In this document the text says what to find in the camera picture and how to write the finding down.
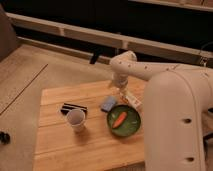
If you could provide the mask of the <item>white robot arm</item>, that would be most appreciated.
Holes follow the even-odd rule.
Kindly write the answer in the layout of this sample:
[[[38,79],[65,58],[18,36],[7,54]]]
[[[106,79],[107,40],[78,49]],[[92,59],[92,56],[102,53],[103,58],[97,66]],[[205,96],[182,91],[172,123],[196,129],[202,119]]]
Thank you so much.
[[[113,82],[147,82],[142,100],[146,171],[206,171],[202,115],[213,108],[213,69],[139,62],[127,51],[113,57]]]

